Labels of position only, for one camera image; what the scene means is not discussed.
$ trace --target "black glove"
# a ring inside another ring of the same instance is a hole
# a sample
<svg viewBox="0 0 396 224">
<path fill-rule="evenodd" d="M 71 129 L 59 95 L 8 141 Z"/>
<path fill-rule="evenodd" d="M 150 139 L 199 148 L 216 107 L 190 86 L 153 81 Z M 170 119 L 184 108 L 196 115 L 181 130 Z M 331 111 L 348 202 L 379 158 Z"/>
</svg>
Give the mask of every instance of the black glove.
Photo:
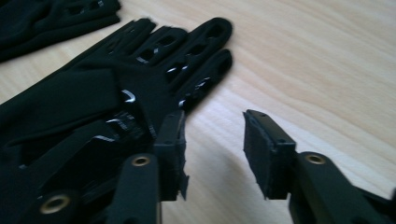
<svg viewBox="0 0 396 224">
<path fill-rule="evenodd" d="M 118 0 L 10 0 L 0 7 L 0 62 L 120 21 Z"/>
<path fill-rule="evenodd" d="M 152 150 L 164 117 L 191 111 L 231 68 L 228 21 L 154 27 L 126 24 L 0 105 L 0 219 L 58 189 L 85 203 L 105 195 L 127 157 Z"/>
</svg>

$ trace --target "black fabric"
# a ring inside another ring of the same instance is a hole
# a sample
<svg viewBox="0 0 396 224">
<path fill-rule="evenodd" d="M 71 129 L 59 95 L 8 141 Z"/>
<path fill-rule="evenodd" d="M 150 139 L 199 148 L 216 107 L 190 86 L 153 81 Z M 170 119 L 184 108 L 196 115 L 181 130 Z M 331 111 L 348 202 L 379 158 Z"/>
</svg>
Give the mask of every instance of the black fabric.
<svg viewBox="0 0 396 224">
<path fill-rule="evenodd" d="M 120 21 L 118 0 L 10 0 L 0 7 L 0 62 Z"/>
<path fill-rule="evenodd" d="M 152 33 L 155 26 L 129 22 L 0 105 L 4 223 L 19 218 L 9 206 L 22 214 L 55 190 L 98 200 L 127 157 L 152 151 L 166 115 L 189 113 L 231 68 L 231 52 L 222 49 L 228 21 L 215 18 L 190 33 L 165 26 Z"/>
</svg>

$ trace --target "wood grain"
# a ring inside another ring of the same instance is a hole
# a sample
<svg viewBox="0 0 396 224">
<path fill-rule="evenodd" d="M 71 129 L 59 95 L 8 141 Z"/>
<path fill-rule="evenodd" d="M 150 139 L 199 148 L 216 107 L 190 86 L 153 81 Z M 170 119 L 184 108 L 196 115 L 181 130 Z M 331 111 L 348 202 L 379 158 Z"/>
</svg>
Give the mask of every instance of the wood grain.
<svg viewBox="0 0 396 224">
<path fill-rule="evenodd" d="M 130 20 L 192 30 L 233 22 L 232 71 L 189 117 L 188 199 L 163 203 L 163 223 L 291 223 L 265 201 L 242 151 L 247 109 L 269 114 L 299 151 L 330 157 L 354 184 L 396 187 L 396 2 L 121 1 L 122 22 L 0 63 L 0 103 Z"/>
</svg>

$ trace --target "wooden table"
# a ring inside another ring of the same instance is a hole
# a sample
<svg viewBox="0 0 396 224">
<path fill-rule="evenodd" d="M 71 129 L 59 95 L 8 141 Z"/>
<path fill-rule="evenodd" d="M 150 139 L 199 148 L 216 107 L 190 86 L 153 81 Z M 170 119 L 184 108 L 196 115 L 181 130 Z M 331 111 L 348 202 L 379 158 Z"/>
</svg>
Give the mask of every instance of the wooden table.
<svg viewBox="0 0 396 224">
<path fill-rule="evenodd" d="M 356 186 L 396 187 L 396 2 L 392 0 L 123 0 L 122 21 L 0 63 L 0 103 L 130 20 L 192 30 L 233 22 L 232 71 L 187 122 L 188 199 L 163 203 L 163 223 L 291 223 L 265 201 L 243 153 L 242 112 L 270 115 L 298 151 L 330 157 Z"/>
</svg>

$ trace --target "light wood surface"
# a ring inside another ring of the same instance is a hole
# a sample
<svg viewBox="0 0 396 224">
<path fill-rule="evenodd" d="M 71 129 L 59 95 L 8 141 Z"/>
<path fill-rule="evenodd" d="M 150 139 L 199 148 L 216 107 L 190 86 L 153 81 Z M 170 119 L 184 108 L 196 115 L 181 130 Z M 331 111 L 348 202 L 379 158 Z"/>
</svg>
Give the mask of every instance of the light wood surface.
<svg viewBox="0 0 396 224">
<path fill-rule="evenodd" d="M 192 30 L 233 23 L 232 71 L 188 118 L 188 199 L 163 203 L 163 223 L 291 223 L 265 201 L 243 153 L 242 112 L 270 115 L 298 151 L 330 157 L 356 186 L 396 187 L 396 2 L 393 0 L 123 0 L 122 21 L 0 63 L 0 103 L 130 20 Z"/>
</svg>

